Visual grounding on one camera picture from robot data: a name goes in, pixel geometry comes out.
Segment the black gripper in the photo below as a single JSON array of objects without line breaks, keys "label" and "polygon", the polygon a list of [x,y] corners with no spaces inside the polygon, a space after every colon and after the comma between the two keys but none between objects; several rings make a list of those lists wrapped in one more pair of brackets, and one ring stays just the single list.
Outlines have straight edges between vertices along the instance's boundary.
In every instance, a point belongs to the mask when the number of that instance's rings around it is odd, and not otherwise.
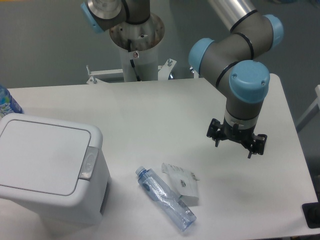
[{"label": "black gripper", "polygon": [[248,159],[252,155],[263,155],[268,136],[266,134],[254,134],[256,124],[249,126],[242,125],[240,122],[232,122],[224,118],[223,124],[213,118],[209,124],[206,136],[215,142],[215,147],[219,146],[220,141],[230,140],[247,147],[249,154]]}]

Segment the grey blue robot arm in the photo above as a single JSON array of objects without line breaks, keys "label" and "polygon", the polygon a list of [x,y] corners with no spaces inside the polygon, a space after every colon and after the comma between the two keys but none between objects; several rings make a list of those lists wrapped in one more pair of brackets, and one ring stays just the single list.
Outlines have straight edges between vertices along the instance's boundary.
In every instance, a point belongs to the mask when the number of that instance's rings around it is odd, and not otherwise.
[{"label": "grey blue robot arm", "polygon": [[[282,41],[284,27],[277,17],[260,14],[249,0],[212,0],[210,5],[230,35],[220,42],[202,38],[188,55],[193,70],[226,97],[223,122],[212,119],[206,135],[216,144],[230,140],[250,155],[262,155],[267,136],[254,130],[270,73],[255,58]],[[109,32],[119,48],[126,82],[159,79],[157,47],[165,27],[148,0],[86,0],[80,7],[93,30]]]}]

